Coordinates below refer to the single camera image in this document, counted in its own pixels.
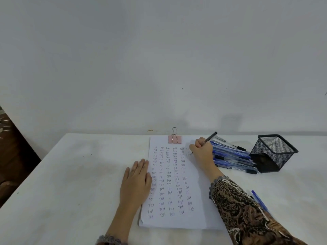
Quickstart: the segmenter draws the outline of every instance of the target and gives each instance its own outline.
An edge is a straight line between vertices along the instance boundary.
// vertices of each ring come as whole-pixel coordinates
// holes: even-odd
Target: sleeve
[[[115,239],[113,236],[101,235],[96,241],[96,245],[128,245],[127,243],[122,243],[119,239]]]
[[[227,176],[214,180],[209,195],[234,245],[306,244],[293,237]]]

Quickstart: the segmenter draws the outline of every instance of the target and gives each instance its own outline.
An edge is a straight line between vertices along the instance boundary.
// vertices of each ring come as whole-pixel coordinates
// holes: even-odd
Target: sheet of paper
[[[142,206],[140,226],[226,231],[209,199],[210,182],[189,149],[197,138],[182,136],[182,144],[168,144],[167,136],[151,138],[148,171],[152,186]]]

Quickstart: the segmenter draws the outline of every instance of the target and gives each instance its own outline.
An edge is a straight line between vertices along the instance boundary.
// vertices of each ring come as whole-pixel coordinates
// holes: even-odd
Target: binder clip
[[[172,130],[173,134],[168,136],[168,143],[182,143],[182,136],[177,135],[177,127],[173,127]]]

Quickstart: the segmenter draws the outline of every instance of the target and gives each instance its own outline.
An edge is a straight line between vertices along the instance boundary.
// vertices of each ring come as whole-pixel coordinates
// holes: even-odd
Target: person
[[[190,150],[211,182],[210,197],[215,203],[233,244],[306,244],[293,237],[264,211],[234,181],[214,164],[212,145],[200,137]],[[142,159],[126,169],[120,188],[120,204],[105,236],[96,245],[127,244],[133,218],[149,195],[152,178],[149,162]]]

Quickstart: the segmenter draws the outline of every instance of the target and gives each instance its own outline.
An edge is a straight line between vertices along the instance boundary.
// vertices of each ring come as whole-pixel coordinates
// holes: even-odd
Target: table top
[[[66,134],[0,209],[0,244],[94,244],[114,217],[125,168],[148,158],[150,137]],[[223,138],[248,150],[257,140]],[[280,172],[222,171],[245,191],[255,190],[292,235],[308,244],[324,244],[327,137],[284,138],[299,153]],[[137,218],[130,244],[231,244],[220,231],[140,228]]]

